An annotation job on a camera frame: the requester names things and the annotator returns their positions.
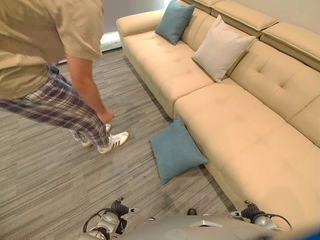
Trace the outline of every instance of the gray carpet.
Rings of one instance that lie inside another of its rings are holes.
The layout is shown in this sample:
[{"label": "gray carpet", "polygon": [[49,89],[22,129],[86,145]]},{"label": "gray carpet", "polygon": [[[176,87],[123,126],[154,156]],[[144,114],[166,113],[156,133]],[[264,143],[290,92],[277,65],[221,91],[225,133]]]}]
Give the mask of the gray carpet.
[{"label": "gray carpet", "polygon": [[[59,68],[69,79],[67,66]],[[76,240],[87,218],[119,196],[128,207],[140,208],[126,218],[126,233],[145,218],[189,208],[219,216],[233,210],[203,166],[160,184],[149,138],[171,119],[121,49],[94,63],[94,77],[105,104],[116,110],[111,133],[130,133],[114,153],[99,155],[94,147],[82,148],[66,129],[0,111],[1,240]]]}]

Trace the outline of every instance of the black cable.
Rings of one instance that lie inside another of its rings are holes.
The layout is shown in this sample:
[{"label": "black cable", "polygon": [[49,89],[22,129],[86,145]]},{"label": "black cable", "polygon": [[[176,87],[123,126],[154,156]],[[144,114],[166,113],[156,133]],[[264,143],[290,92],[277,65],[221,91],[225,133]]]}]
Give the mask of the black cable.
[{"label": "black cable", "polygon": [[290,224],[290,222],[285,217],[283,217],[281,215],[278,215],[278,214],[270,214],[270,213],[267,213],[267,215],[270,216],[270,218],[277,217],[277,218],[281,218],[281,219],[285,220],[286,223],[289,225],[290,229],[291,230],[293,229],[292,225]]},{"label": "black cable", "polygon": [[89,224],[89,222],[91,221],[91,219],[93,219],[95,216],[99,216],[101,218],[101,215],[99,214],[101,211],[113,211],[111,208],[102,208],[101,210],[97,211],[95,214],[93,214],[91,217],[89,217],[89,219],[85,222],[85,224],[83,225],[83,232],[86,233],[87,232],[87,226]]},{"label": "black cable", "polygon": [[273,213],[259,213],[259,214],[254,216],[254,218],[252,220],[252,223],[255,221],[256,218],[258,218],[260,216],[268,216],[270,219],[273,218],[273,217],[281,218],[281,219],[286,221],[286,223],[289,225],[291,230],[293,229],[292,225],[290,224],[290,222],[285,217],[283,217],[281,215],[278,215],[278,214],[273,214]]}]

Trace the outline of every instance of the plaid pajama pants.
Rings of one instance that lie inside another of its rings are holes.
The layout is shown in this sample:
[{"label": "plaid pajama pants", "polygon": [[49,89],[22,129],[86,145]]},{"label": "plaid pajama pants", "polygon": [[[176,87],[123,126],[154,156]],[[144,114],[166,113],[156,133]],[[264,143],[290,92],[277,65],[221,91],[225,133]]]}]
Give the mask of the plaid pajama pants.
[{"label": "plaid pajama pants", "polygon": [[0,99],[0,108],[25,118],[71,130],[76,140],[89,139],[106,147],[106,126],[59,70],[50,67],[47,82],[35,92],[13,100]]}]

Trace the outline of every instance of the cream pillow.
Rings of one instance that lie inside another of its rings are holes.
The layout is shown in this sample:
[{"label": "cream pillow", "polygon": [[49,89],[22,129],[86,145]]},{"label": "cream pillow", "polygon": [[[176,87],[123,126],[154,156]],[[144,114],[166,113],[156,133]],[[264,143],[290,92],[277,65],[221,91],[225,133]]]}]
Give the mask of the cream pillow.
[{"label": "cream pillow", "polygon": [[242,36],[230,29],[219,15],[192,59],[221,83],[228,69],[255,39],[255,36]]}]

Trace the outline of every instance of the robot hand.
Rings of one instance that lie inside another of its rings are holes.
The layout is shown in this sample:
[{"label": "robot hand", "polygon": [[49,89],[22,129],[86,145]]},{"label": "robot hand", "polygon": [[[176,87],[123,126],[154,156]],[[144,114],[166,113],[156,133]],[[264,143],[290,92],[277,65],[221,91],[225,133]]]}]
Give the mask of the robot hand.
[{"label": "robot hand", "polygon": [[[112,240],[114,236],[123,234],[127,221],[122,218],[128,213],[137,213],[137,208],[128,208],[121,203],[123,197],[119,197],[113,202],[111,208],[103,208],[92,215],[83,226],[83,233],[78,240]],[[100,216],[100,221],[87,232],[87,226],[91,219]]]}]

